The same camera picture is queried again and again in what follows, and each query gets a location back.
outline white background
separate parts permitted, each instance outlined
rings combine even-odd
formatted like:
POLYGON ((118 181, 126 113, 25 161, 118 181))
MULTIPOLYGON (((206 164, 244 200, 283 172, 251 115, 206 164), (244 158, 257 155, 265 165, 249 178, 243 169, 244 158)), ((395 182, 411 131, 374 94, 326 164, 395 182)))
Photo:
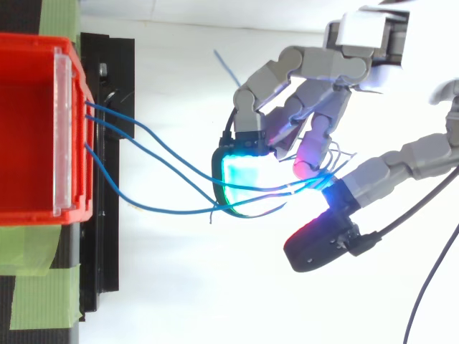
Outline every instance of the white background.
MULTIPOLYGON (((91 17, 83 17, 82 29, 136 39, 137 118, 207 173, 235 91, 212 50, 245 80, 288 45, 322 42, 320 34, 91 17)), ((443 132, 448 108, 418 104, 414 95, 403 101, 354 95, 333 135, 343 150, 359 153, 346 171, 405 142, 443 132)), ((136 137, 170 158, 142 130, 136 137)), ((120 187, 133 199, 173 209, 209 206, 129 142, 121 143, 120 154, 120 187)), ((209 183, 188 175, 212 194, 209 183)), ((353 220, 364 233, 379 230, 440 181, 408 181, 353 220)), ((458 188, 455 182, 365 255, 346 255, 305 274, 290 268, 283 244, 326 208, 315 191, 268 218, 215 214, 213 225, 207 215, 149 214, 120 201, 120 292, 101 297, 100 309, 80 326, 80 341, 401 343, 417 293, 459 222, 458 188)), ((410 343, 458 342, 458 259, 455 244, 422 301, 410 343)))
POLYGON ((379 0, 81 0, 83 14, 213 27, 322 32, 345 11, 379 0))

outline robotic hand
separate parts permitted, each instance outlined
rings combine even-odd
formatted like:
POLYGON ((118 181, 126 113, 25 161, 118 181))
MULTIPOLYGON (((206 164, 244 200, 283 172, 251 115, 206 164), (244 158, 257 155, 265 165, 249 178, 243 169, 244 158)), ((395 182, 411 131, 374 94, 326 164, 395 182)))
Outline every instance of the robotic hand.
MULTIPOLYGON (((269 61, 236 91, 235 110, 213 160, 221 160, 222 151, 227 149, 249 150, 254 156, 275 151, 276 158, 282 159, 312 115, 312 128, 300 144, 293 168, 299 179, 316 176, 331 143, 330 134, 344 114, 351 90, 381 92, 391 87, 394 80, 400 82, 403 78, 415 77, 410 67, 416 59, 422 57, 424 62, 431 63, 431 52, 438 48, 435 46, 438 39, 429 39, 426 46, 429 34, 426 30, 431 26, 426 23, 428 17, 421 8, 420 0, 365 6, 345 14, 341 21, 331 22, 323 48, 285 49, 277 62, 269 61), (306 81, 287 99, 284 107, 262 114, 260 108, 289 85, 291 76, 306 81), (230 132, 233 121, 235 140, 231 139, 230 132)), ((435 68, 432 77, 419 77, 428 90, 430 103, 453 101, 447 116, 447 133, 432 134, 404 145, 398 152, 369 159, 324 189, 329 210, 285 243, 284 251, 295 271, 311 271, 345 252, 359 255, 371 249, 382 235, 376 232, 360 235, 350 215, 389 195, 408 178, 440 176, 459 165, 459 72, 451 71, 457 67, 453 60, 453 56, 443 55, 445 72, 435 68)), ((213 165, 217 166, 214 177, 221 178, 218 164, 213 165)), ((218 188, 214 187, 217 200, 224 203, 218 188)))

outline blue light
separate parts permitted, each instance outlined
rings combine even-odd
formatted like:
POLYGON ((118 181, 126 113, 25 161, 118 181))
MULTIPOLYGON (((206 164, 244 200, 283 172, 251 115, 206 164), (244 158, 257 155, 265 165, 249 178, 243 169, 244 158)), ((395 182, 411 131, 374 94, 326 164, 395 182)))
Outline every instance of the blue light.
MULTIPOLYGON (((222 161, 223 181, 225 183, 265 188, 282 183, 286 176, 274 153, 266 156, 225 156, 222 161)), ((245 201, 260 195, 257 191, 239 190, 224 187, 224 195, 228 204, 245 201)), ((268 211, 282 204, 280 199, 267 199, 256 204, 237 206, 234 210, 243 215, 251 216, 268 211)))

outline red storage box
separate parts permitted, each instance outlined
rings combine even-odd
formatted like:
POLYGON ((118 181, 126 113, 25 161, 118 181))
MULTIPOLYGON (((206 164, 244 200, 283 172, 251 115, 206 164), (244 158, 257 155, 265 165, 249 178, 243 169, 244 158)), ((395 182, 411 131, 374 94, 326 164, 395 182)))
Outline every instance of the red storage box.
POLYGON ((86 100, 93 97, 70 40, 0 34, 0 226, 92 216, 86 100))

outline masking tape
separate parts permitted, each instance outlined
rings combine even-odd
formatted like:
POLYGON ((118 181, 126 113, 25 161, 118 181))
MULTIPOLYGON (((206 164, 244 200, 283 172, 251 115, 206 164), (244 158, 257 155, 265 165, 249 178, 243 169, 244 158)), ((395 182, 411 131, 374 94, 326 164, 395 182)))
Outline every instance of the masking tape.
POLYGON ((68 37, 77 41, 80 33, 80 2, 78 0, 42 0, 39 34, 68 37))
POLYGON ((55 258, 61 226, 0 227, 0 276, 44 276, 55 258))
POLYGON ((80 265, 16 278, 10 330, 72 328, 80 317, 80 265))

